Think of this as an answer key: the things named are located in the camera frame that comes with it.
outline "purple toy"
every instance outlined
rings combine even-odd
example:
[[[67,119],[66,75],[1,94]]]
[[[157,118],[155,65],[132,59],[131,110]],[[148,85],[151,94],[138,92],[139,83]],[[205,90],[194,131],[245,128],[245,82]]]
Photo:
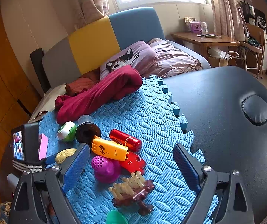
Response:
[[[118,160],[96,156],[91,161],[95,178],[103,183],[115,182],[121,174],[121,166]]]

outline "pink box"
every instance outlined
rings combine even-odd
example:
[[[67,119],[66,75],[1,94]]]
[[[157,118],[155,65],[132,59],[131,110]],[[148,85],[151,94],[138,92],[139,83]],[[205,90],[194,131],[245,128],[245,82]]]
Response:
[[[47,145],[48,145],[48,137],[45,134],[39,135],[40,140],[40,148],[38,150],[39,160],[46,157]]]
[[[202,33],[200,22],[190,22],[191,32],[194,34]]]

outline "screen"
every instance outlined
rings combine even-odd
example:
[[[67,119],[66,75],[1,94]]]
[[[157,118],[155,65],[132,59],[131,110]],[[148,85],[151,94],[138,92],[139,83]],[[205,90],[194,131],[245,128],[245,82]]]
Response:
[[[24,160],[24,148],[22,145],[22,133],[21,131],[13,134],[13,157],[19,160]]]

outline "red cylinder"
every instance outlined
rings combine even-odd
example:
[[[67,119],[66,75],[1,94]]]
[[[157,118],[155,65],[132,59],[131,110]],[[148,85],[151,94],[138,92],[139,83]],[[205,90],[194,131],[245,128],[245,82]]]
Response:
[[[142,148],[142,141],[126,134],[120,130],[112,129],[110,132],[110,138],[123,146],[128,147],[128,149],[132,152],[138,152]]]

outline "brown toy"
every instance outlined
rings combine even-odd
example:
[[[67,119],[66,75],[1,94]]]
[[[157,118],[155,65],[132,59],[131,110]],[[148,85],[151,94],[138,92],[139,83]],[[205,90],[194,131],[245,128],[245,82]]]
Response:
[[[112,202],[115,207],[130,206],[132,204],[139,205],[138,213],[141,216],[150,214],[154,208],[151,204],[145,204],[144,200],[148,194],[154,190],[153,180],[145,180],[140,171],[131,173],[131,178],[122,178],[123,183],[113,183],[113,187],[109,187],[109,191],[114,198]]]

